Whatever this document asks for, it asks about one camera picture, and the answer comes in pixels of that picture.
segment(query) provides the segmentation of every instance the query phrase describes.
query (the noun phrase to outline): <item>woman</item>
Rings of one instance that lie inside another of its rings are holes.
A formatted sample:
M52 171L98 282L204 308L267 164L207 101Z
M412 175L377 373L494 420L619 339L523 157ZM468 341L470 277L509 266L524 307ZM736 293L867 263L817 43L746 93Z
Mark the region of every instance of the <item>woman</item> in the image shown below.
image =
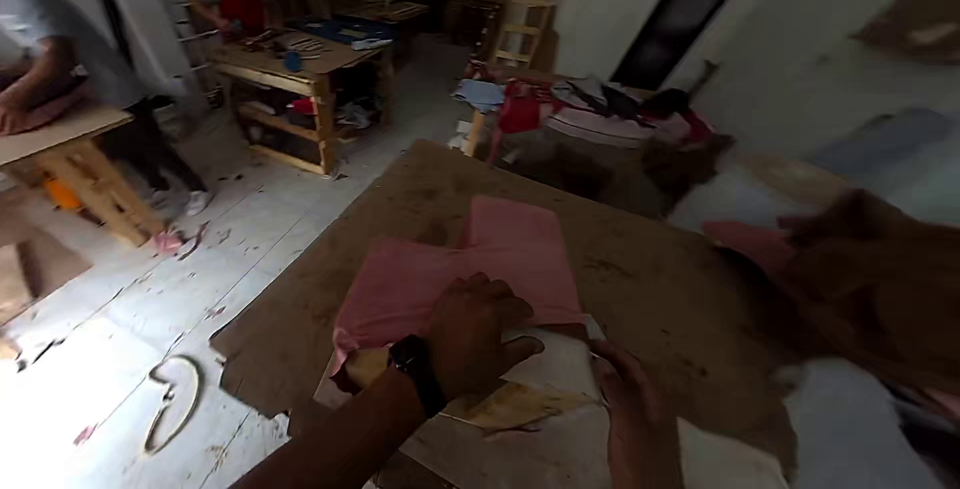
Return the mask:
M225 38L252 38L282 26L274 0L187 0L191 10L215 26Z

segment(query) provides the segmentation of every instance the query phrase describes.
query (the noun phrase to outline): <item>person's hand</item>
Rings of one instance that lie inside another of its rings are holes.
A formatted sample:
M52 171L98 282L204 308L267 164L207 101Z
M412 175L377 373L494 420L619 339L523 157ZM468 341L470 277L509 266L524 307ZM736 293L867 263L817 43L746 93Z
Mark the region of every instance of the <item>person's hand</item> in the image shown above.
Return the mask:
M593 375L609 413L613 489L683 487L677 420L640 360L608 341L592 341Z
M13 135L27 119L27 110L16 102L0 100L0 135Z
M437 380L447 400L468 391L486 391L511 367L544 351L529 336L502 342L504 330L522 323L534 311L514 296L503 280L486 274L454 280L434 304L426 332Z
M217 27L217 30L220 30L221 34L232 34L234 32L234 23L222 16L214 17L213 25Z

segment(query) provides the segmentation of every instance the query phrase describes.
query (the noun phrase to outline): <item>sneaker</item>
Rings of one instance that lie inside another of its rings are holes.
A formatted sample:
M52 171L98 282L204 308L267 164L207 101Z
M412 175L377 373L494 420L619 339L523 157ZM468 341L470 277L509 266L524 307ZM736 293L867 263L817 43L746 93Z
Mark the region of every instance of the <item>sneaker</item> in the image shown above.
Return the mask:
M170 201L170 190L156 190L150 195L150 207L154 209L163 208Z
M213 195L210 191L190 191L190 200L186 202L186 214L190 217L200 215L207 209Z

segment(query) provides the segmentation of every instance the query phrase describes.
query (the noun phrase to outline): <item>man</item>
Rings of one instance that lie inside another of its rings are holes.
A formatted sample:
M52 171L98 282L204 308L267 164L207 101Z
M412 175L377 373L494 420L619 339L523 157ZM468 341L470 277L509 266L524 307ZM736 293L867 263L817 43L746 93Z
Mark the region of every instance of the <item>man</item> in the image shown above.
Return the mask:
M376 382L233 487L361 487L449 400L484 389L544 350L529 336L501 343L505 329L531 315L530 304L502 280L482 273L455 280L434 305L426 334L391 347L390 367ZM608 342L592 348L606 360L596 359L593 370L608 402L613 489L683 487L676 419L640 362Z
M98 99L134 116L104 134L104 151L126 160L146 179L154 204L170 190L163 167L190 190L187 215L207 207L210 191L163 139L143 84L77 7L67 0L0 0L0 28L30 54L19 78L0 92L0 135L15 131L35 99L80 65Z

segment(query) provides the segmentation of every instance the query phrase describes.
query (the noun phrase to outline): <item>black watch strap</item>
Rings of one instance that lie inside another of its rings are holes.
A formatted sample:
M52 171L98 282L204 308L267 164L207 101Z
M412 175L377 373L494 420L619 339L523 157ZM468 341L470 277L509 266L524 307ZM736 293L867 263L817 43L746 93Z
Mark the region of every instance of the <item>black watch strap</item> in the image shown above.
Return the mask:
M447 407L447 396L433 372L430 347L422 337L407 335L393 343L388 363L413 380L416 396L427 418L436 416Z

